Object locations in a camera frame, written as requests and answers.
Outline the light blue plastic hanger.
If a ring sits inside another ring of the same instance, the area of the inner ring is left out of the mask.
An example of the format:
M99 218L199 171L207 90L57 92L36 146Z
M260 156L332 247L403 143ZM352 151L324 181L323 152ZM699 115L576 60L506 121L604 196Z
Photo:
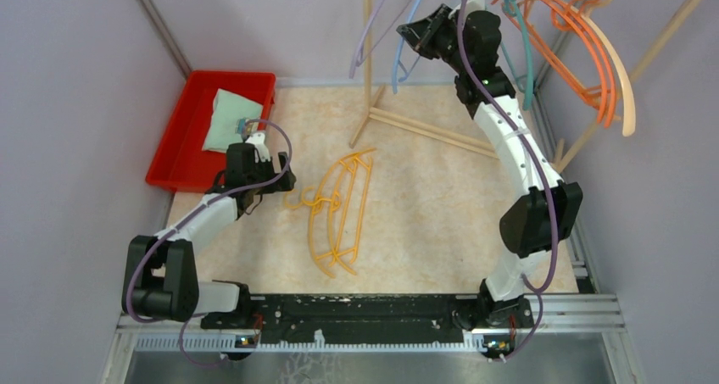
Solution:
M411 3L410 11L407 14L407 18L405 23L408 24L412 22L415 18L415 14L421 5L422 0L413 0ZM409 65L405 65L402 60L402 53L404 50L404 46L406 44L406 40L401 37L399 39L398 45L395 50L394 55L394 61L393 61L393 67L392 67L392 77L391 77L391 88L393 94L397 94L399 92L399 85L401 83L406 82L411 74L413 73L413 70L415 69L417 63L419 62L420 57L417 56L414 61Z

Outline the orange plastic hanger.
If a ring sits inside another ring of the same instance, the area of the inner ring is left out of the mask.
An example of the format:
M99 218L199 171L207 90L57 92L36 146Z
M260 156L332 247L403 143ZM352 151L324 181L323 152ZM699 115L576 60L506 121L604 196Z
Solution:
M555 71L589 106L597 110L598 124L609 127L616 111L616 80L610 59L596 30L589 26L588 16L601 0L556 0L559 7L550 13L553 26L561 32L576 35L588 51L599 77L596 87L584 86L564 63L557 61Z
M529 22L531 13L532 13L532 7L535 3L540 3L543 6L547 7L549 10L549 18L552 23L552 19L550 16L550 13L554 10L557 10L559 7L556 5L556 0L517 0L520 10L522 11L523 16L525 17L525 20L527 22L530 40L532 43L533 48L542 54L544 60L549 64L549 66L555 70L556 62L560 61L560 56L556 51L553 51L549 44L538 34L534 26ZM492 4L500 3L502 6L502 0L492 0ZM512 21L512 23L516 26L516 28L519 30L519 25L516 22L516 20L513 17L508 17Z

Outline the teal plastic hanger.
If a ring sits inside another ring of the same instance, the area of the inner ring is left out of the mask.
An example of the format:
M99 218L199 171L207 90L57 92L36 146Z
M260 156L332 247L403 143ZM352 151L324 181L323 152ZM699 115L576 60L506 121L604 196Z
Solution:
M500 49L502 50L504 59L510 68L510 73L515 81L516 87L523 96L522 109L528 111L532 107L532 101L534 99L535 80L533 73L534 63L532 56L532 43L530 40L527 22L520 10L517 0L502 0L501 8L508 17L513 17L519 25L522 40L522 52L526 67L524 75L518 74L506 46L503 43L500 45Z

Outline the lilac plastic hanger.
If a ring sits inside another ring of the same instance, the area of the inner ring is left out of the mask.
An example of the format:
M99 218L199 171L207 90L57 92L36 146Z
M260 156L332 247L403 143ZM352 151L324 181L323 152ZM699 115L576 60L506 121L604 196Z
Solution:
M391 6L392 1L361 0L362 26L348 65L347 77L350 80L357 77L360 67L370 64L385 36L415 5L415 0L403 0L400 5Z

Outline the beige plastic hanger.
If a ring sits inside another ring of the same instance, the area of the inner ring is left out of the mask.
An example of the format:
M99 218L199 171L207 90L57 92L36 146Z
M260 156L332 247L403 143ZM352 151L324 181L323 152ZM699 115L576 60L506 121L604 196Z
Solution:
M624 63L622 62L621 57L619 56L619 54L616 51L616 49L614 48L614 46L611 44L607 35L599 28L599 26L591 18L591 14L595 9L603 8L607 5L609 5L611 2L612 2L612 0L601 0L599 5L593 7L592 10L589 12L588 24L590 27L592 27L596 30L596 33L598 34L601 43L605 47L605 51L610 59L610 65L611 65L611 69L612 69L612 72L614 75L614 79L616 80L616 111L614 114L614 119L612 120L612 123L610 124L610 126L618 121L621 124L622 135L623 136L631 136L635 132L635 128L636 128L636 106L635 106L634 95L633 95L633 87L632 87L632 83L631 83L629 74L627 73L627 69L626 69ZM598 124L596 122L596 119L597 119L597 110L596 110L596 118L592 121L591 124L589 124L589 126L587 128L588 136L592 136L601 126L603 126L604 128L608 128L602 124Z

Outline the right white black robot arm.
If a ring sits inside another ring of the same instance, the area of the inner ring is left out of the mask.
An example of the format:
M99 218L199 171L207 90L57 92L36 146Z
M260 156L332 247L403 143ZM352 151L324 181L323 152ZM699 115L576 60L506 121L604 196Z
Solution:
M464 329L530 322L525 281L544 260L554 277L559 243L569 237L582 189L565 182L544 157L522 117L516 90L499 67L500 18L474 10L459 18L446 5L400 25L399 35L421 57L440 59L455 72L457 98L491 142L515 188L516 201L500 218L505 246L479 288L477 302L456 311Z

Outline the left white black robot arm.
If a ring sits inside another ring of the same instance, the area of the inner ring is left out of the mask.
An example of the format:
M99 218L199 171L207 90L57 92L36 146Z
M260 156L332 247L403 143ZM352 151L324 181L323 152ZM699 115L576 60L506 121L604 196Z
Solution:
M272 158L258 143L230 145L226 167L188 214L162 231L131 240L123 311L139 323L220 314L235 328L247 326L254 317L248 288L237 282L201 282L196 255L227 226L251 213L256 199L294 188L290 160L286 152Z

